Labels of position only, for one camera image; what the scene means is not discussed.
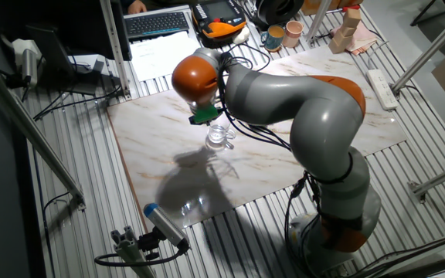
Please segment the person's bare hand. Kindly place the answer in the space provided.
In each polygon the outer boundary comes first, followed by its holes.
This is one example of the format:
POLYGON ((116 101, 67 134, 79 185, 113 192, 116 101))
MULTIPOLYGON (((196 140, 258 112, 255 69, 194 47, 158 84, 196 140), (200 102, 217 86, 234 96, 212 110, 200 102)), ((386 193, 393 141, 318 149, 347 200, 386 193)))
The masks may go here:
POLYGON ((146 11, 147 7, 142 0, 134 0, 127 8, 127 13, 129 15, 138 14, 146 11))

